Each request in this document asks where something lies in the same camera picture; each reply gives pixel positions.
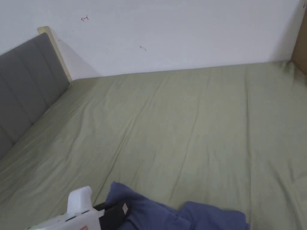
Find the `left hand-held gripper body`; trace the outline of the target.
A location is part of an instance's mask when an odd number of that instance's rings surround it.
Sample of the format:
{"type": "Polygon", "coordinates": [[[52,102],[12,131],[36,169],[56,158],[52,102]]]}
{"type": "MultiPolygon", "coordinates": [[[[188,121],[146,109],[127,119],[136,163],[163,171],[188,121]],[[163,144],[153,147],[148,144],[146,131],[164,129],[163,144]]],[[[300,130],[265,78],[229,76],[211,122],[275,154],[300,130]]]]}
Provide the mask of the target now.
{"type": "Polygon", "coordinates": [[[69,193],[67,212],[28,228],[29,230],[101,230],[104,210],[92,206],[92,190],[85,186],[69,193]]]}

